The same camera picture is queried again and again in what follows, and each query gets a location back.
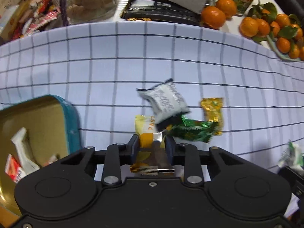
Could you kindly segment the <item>green foil candy wrapper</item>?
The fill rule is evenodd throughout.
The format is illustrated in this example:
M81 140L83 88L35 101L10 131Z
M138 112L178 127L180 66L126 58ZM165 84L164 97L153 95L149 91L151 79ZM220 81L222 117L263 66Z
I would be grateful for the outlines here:
M221 133L221 122L216 120L193 120L182 115L174 123L167 127L168 135L178 137L186 141L208 143L211 138Z

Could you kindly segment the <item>yellow silver pastry packet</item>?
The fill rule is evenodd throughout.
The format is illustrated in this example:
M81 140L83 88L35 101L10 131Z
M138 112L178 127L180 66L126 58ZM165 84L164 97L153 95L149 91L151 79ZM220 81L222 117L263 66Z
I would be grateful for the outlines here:
M135 132L139 136L139 151L130 171L145 176L172 176L175 169L170 165L165 150L168 130L159 132L154 116L136 115Z

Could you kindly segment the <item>gold foil candy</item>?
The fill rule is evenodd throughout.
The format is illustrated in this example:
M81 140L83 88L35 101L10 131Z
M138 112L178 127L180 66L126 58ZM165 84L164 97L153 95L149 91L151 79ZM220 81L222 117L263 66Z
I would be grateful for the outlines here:
M206 121L212 121L217 123L214 135L222 135L223 133L223 107L224 99L221 97L203 98L200 102L200 106L204 112L204 118Z

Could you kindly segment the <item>white black snack packet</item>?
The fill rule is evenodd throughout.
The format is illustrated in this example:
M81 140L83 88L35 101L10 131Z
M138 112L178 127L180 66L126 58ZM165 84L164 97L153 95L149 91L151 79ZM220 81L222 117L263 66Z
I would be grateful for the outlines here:
M137 89L137 92L140 97L150 102L159 132L169 125L179 123L183 114L190 113L185 99L177 91L172 78L150 89Z

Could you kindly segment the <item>white stick snack packet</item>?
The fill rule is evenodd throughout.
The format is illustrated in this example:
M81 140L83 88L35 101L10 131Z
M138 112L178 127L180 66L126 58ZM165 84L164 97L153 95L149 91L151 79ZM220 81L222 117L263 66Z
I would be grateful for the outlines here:
M27 139L26 128L20 128L20 130L11 138L11 141L15 145L17 156L24 172L26 174L31 174L39 170L40 166L35 162L31 147Z

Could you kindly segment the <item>white green snack packet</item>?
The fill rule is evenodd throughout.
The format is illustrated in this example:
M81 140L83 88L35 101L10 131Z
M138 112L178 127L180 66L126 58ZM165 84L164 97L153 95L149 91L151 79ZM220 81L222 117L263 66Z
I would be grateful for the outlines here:
M282 153L280 160L278 161L278 167L290 167L293 171L303 174L303 154L301 147L289 141L287 149Z

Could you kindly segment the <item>red white snack packet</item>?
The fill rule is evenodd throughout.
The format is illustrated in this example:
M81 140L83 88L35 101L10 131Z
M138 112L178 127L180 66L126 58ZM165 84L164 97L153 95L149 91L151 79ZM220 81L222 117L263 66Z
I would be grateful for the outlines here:
M21 165L11 154L8 154L4 172L12 179L14 183L18 183L22 178L26 176Z

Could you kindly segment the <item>teal gold metal tin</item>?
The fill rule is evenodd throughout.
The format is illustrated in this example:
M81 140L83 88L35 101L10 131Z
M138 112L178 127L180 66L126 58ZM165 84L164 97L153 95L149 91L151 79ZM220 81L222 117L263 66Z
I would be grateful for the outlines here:
M16 184L5 173L5 165L9 154L17 157L11 138L22 127L27 130L28 145L40 166L53 155L63 158L81 148L78 113L59 96L45 95L1 110L1 206L18 216Z

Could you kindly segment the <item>white checkered tablecloth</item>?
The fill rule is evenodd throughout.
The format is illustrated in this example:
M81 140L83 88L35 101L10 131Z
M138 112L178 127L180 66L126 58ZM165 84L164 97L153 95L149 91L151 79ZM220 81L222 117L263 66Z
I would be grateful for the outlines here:
M151 116L137 89L172 78L203 120L203 98L224 99L219 146L274 171L288 141L303 145L303 63L241 36L154 22L103 22L36 33L1 46L1 110L45 95L79 116L81 147L106 149Z

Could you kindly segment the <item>mandarin orange near box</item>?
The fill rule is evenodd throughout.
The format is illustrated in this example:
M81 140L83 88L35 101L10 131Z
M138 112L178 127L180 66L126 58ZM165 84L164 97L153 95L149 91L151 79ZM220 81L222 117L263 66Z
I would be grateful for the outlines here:
M201 12L202 21L213 29L219 29L225 24L226 15L214 6L205 7Z

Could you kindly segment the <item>black snack package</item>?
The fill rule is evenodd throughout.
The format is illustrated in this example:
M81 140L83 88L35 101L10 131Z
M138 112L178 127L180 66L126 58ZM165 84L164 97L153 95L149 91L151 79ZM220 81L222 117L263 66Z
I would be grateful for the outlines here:
M198 14L162 0L129 0L120 18L127 21L143 20L200 26Z

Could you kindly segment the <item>mandarin orange beside jar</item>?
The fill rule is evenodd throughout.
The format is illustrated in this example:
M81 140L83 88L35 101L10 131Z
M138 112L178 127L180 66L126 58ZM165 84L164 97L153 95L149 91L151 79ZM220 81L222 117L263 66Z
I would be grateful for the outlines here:
M225 14L227 19L237 13L237 5L233 0L218 0L215 6Z

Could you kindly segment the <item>glass jar of walnuts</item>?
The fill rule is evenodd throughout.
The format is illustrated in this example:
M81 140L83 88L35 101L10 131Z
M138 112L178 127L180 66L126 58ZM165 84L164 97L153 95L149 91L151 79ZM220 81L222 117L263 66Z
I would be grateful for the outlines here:
M110 17L117 0L59 0L64 26L98 21Z

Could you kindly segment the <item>pile of mandarins with leaves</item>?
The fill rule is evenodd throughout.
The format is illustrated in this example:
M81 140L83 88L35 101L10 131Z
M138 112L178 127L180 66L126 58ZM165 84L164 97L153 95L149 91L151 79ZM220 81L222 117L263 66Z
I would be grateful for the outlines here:
M284 60L303 61L303 26L294 14L278 13L273 3L253 5L239 25L241 35L267 42Z

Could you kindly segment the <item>pile of red snack wrappers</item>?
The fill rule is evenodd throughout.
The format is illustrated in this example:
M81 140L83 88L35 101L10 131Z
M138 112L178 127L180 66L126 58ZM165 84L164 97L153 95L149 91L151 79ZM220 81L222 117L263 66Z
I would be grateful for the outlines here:
M46 26L58 19L60 8L52 0L23 0L9 20L9 40L31 36L44 31Z

